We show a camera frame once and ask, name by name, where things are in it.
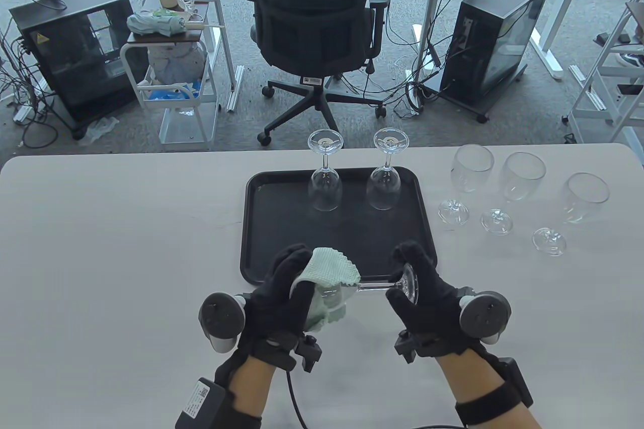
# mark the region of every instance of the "wine glass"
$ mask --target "wine glass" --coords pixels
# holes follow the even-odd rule
[[[308,137],[308,147],[322,154],[322,167],[311,175],[308,182],[308,196],[311,204],[319,211],[333,211],[342,201],[342,180],[335,169],[329,167],[329,154],[342,148],[344,139],[340,132],[319,129]]]
[[[602,178],[589,173],[570,176],[561,189],[559,203],[562,222],[577,224],[599,211],[609,200],[610,190]],[[560,256],[566,250],[566,238],[559,229],[543,227],[532,235],[532,243],[539,251],[550,256]]]
[[[536,155],[527,152],[511,154],[503,164],[499,178],[505,204],[529,197],[539,187],[544,176],[545,164]],[[481,224],[487,231],[498,236],[508,234],[514,226],[504,208],[493,208],[483,213]]]
[[[494,167],[494,155],[478,144],[460,146],[451,163],[451,183],[461,193],[472,193],[483,186]],[[439,217],[447,224],[461,226],[469,219],[469,210],[456,199],[439,204]]]
[[[373,144],[386,154],[382,167],[373,170],[366,184],[366,198],[377,210],[390,210],[400,198],[400,174],[391,167],[391,155],[409,146],[409,137],[400,129],[385,127],[373,136]]]
[[[398,288],[405,293],[410,302],[418,302],[418,277],[409,263],[406,263],[402,270],[402,277],[397,282],[360,282],[357,285],[336,285],[333,287],[315,286],[318,290],[324,305],[333,312],[345,306],[347,300],[356,292],[389,290]]]

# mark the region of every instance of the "computer case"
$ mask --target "computer case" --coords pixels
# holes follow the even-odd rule
[[[463,0],[441,91],[476,102],[518,67],[545,0]]]
[[[85,125],[135,99],[120,59],[132,6],[129,0],[62,1],[64,10],[30,3],[10,12],[47,84],[71,119]],[[147,55],[143,49],[131,54],[128,61],[140,81]]]

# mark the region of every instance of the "label sticker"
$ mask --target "label sticker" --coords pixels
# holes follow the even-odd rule
[[[306,85],[322,85],[324,79],[317,79],[315,77],[302,77],[302,84]]]
[[[195,389],[193,390],[193,395],[191,395],[190,400],[186,404],[186,408],[184,408],[184,413],[195,419],[203,405],[203,401],[205,401],[205,398],[208,395],[208,392],[210,392],[210,387],[205,385],[202,381],[197,381]]]

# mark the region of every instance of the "hand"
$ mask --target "hand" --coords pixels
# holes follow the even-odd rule
[[[391,280],[402,275],[402,266],[409,263],[418,278],[418,303],[414,305],[397,288],[390,288],[387,300],[405,324],[407,331],[443,341],[454,353],[463,353],[473,339],[460,329],[460,306],[457,289],[444,282],[436,271],[436,258],[428,256],[414,241],[401,243],[393,250],[393,259],[401,268]]]
[[[256,342],[269,339],[276,332],[297,336],[303,333],[315,284],[300,282],[292,295],[290,287],[311,256],[312,251],[299,244],[289,246],[275,257],[266,280],[246,301],[246,324],[237,350],[217,369],[215,383],[227,387],[234,372],[253,353]]]

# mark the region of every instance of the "glove finger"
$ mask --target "glove finger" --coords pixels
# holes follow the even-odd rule
[[[303,323],[311,307],[313,293],[315,293],[315,283],[299,282],[288,300],[288,308],[293,310]]]
[[[403,321],[407,329],[412,330],[412,327],[416,325],[416,305],[410,302],[407,295],[398,288],[389,288],[385,296],[389,301],[389,305],[391,305],[393,311],[396,312],[396,315]]]
[[[267,273],[267,278],[272,277],[273,273],[277,270],[278,266],[282,264],[282,262],[287,259],[293,252],[303,249],[308,247],[304,243],[297,243],[295,245],[288,246],[284,248],[281,252],[275,255],[275,258],[273,259],[273,264],[271,265],[271,268],[269,268],[269,271]]]
[[[392,256],[398,263],[409,263],[418,272],[422,270],[436,271],[436,260],[433,257],[430,258],[416,241],[410,240],[400,243],[393,250]]]
[[[271,280],[271,295],[277,302],[287,302],[290,295],[290,287],[302,273],[304,268],[313,256],[313,252],[308,248],[300,248],[288,255],[283,262],[276,268]]]
[[[418,277],[419,292],[422,298],[425,299],[435,293],[434,286],[437,284],[439,275],[436,271],[434,254],[429,256],[421,245],[415,241],[407,241],[396,247],[393,256],[398,263],[407,262],[412,266],[416,277]]]
[[[389,283],[395,283],[398,280],[400,280],[400,277],[403,275],[403,264],[397,263],[395,270],[391,272],[391,275],[389,275],[389,278],[387,278],[387,281]]]

